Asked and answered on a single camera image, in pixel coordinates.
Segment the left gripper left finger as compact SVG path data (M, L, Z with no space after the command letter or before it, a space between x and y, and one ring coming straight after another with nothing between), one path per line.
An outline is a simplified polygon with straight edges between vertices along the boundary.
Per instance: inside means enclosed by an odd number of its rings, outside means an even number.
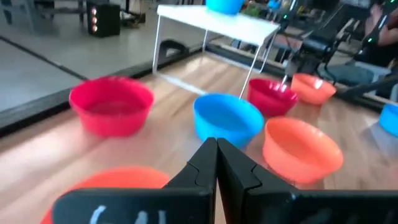
M53 224L213 224L217 141L208 138L161 189L78 189L53 206Z

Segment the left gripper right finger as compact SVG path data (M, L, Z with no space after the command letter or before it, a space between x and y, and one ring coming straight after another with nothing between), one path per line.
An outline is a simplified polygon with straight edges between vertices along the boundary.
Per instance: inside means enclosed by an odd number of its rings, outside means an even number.
M300 190L219 138L227 224L398 224L398 190Z

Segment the orange plastic mini bowl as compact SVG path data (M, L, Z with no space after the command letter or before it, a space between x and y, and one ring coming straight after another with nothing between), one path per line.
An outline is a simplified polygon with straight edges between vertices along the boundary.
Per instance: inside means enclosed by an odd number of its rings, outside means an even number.
M336 93L331 83L306 73L293 75L291 89L299 100L312 105L322 105Z
M131 167L119 167L111 170L106 170L86 180L76 184L69 189L87 189L87 188L120 188L120 189L160 189L166 185L169 181L169 176L159 170L155 170L151 167L143 166L131 166ZM90 217L89 224L99 224L100 215L105 211L105 206L100 205ZM149 224L144 218L149 216L140 212L136 219L135 224ZM165 212L157 212L157 221L150 224L166 224ZM52 218L52 208L47 210L40 224L54 224Z
M292 182L316 182L343 164L343 153L337 143L302 120L270 118L264 133L264 160L275 173Z

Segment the blue plastic mini bowl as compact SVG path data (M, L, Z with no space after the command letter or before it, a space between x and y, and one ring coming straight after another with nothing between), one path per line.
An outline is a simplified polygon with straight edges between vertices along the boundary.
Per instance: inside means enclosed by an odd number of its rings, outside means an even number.
M384 105L379 117L379 124L389 134L398 138L398 106Z
M193 102L195 132L201 141L225 138L238 149L260 133L264 117L250 102L237 96L211 93Z
M205 6L212 11L234 16L239 13L245 0L205 0Z

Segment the red plastic mini bowl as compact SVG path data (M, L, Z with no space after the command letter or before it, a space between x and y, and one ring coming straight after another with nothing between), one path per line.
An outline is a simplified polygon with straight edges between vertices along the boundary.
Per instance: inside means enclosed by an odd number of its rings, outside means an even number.
M266 117L285 115L299 100L286 84L265 78L249 80L247 99Z
M69 104L87 131L103 137L125 137L143 127L154 94L135 79L103 77L74 87Z

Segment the person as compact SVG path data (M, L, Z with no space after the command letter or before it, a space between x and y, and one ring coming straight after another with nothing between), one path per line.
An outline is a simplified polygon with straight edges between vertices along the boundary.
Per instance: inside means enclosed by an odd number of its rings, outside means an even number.
M386 68L398 60L398 0L384 4L373 4L364 23L362 49L346 64L324 65L322 73L335 83L348 86L368 84L375 72L358 63Z

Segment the white perforated metal shelf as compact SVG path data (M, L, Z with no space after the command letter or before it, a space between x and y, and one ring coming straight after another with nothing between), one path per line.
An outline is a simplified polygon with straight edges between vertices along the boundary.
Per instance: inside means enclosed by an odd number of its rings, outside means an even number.
M161 4L157 6L157 15L158 22L155 36L152 73L159 75L160 77L168 80L170 83L180 87L183 87L183 83L181 81L174 80L171 77L161 75L157 72L160 52L161 25L163 18L197 27L205 30L205 32L214 32L233 39L242 40L243 42L247 42L252 45L256 45L257 51L240 92L240 97L242 97L245 92L261 47L266 45L267 40L270 40L270 44L273 44L276 34L280 29L280 25L274 22L256 19L243 14L227 16L225 14L213 12L207 9L205 6L199 5L172 6Z

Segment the black box with lights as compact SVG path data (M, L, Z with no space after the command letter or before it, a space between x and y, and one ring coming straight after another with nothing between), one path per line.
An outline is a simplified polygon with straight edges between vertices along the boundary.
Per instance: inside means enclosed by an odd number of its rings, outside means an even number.
M109 1L86 2L88 33L103 38L120 34L120 6Z

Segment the black curved bracket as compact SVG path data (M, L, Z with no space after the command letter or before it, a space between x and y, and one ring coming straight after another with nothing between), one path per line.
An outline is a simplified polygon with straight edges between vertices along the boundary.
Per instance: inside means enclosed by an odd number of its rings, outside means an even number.
M189 48L181 42L166 39L160 43L158 67L190 55Z

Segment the black aluminium table frame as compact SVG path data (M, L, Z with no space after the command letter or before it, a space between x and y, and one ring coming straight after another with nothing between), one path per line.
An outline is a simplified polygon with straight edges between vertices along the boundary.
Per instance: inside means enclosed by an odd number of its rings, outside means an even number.
M22 50L28 54L32 54L34 57L37 55L34 52L31 52L27 48L12 42L5 37L0 36L0 40L11 44L13 47ZM192 50L191 52L184 52L175 55L171 55L162 59L158 68L165 68L171 66L174 63L177 63L181 60L184 60L193 55L199 54L202 48L198 48L196 50ZM210 44L205 47L206 53L212 53L216 56L226 57L227 59L231 59L233 62L238 62L243 65L248 65L249 56L239 55L238 53L234 53L232 50L222 49L219 46ZM47 60L46 58L38 58L39 60L44 60L44 62L48 62L49 64L57 67L58 69L66 72L69 75L74 76L79 80L87 80L88 78L80 75L69 68L58 66L55 62L51 60ZM261 69L262 72L269 72L271 75L276 77L282 76L282 69L277 68L276 65L268 65ZM148 76L152 73L152 61L146 62L142 65L136 65L133 67L125 68L116 73L109 74L108 76L116 75L120 77L131 77L140 79L142 77ZM365 91L370 92L371 90L377 90L378 88L392 86L393 84L398 84L398 72L395 73L392 77L386 78L382 81L377 81L374 84L368 85L360 85L359 87L349 87L349 90L338 90L336 96L345 100L354 105L362 106L365 108L369 108L370 110L380 112L382 106L387 103L382 103L382 100L365 100ZM8 109L4 112L0 112L0 138L4 136L8 136L12 133L20 131L28 126L31 126L35 123L38 123L42 120L45 120L53 115L59 114L65 110L70 109L68 101L68 93L70 89L67 88L65 90L56 92L52 95L44 96L39 98L38 100L31 101L29 103L25 103L23 105Z

